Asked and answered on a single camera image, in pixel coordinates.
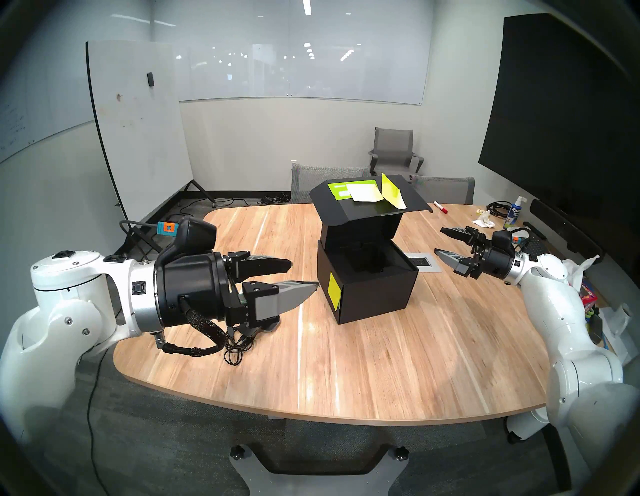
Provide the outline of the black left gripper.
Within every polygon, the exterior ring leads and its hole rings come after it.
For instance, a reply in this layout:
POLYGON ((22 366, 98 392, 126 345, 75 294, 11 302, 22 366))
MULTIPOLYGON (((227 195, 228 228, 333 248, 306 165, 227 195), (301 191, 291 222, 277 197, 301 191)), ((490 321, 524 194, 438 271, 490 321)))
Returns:
POLYGON ((318 290, 316 281, 263 283, 247 281, 254 277, 287 273, 293 263, 284 258, 252 255, 236 251, 223 255, 207 252, 176 255, 162 252, 155 260, 157 310, 165 328, 187 324, 187 309, 207 319, 242 325, 246 304, 250 323, 261 323, 293 311, 318 290), (230 283, 242 283, 239 293, 230 283))

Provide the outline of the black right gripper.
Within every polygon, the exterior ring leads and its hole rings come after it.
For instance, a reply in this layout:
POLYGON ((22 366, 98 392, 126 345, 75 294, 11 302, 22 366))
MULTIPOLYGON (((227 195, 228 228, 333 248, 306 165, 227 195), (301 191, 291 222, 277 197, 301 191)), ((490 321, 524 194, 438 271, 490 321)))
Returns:
POLYGON ((472 248, 473 257, 463 257, 444 249, 434 249, 434 254, 457 275, 478 279, 482 274, 487 274, 499 280, 505 280, 509 275, 515 261, 515 248, 510 231, 495 231, 491 239, 487 239, 485 234, 472 227, 443 227, 440 233, 464 242, 472 248))

